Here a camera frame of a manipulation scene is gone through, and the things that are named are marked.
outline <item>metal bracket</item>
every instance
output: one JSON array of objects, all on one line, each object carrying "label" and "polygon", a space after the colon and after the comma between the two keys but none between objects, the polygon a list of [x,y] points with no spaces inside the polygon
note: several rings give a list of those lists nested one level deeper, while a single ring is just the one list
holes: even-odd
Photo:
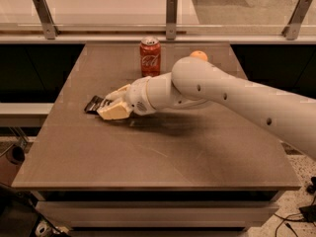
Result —
[{"label": "metal bracket", "polygon": [[47,40],[55,40],[58,29],[51,18],[46,0],[33,0],[41,22],[43,34]]},{"label": "metal bracket", "polygon": [[297,39],[300,27],[312,1],[313,0],[298,0],[287,26],[282,31],[282,34],[287,40]]},{"label": "metal bracket", "polygon": [[166,5],[166,39],[174,40],[177,35],[178,0],[167,0]]}]

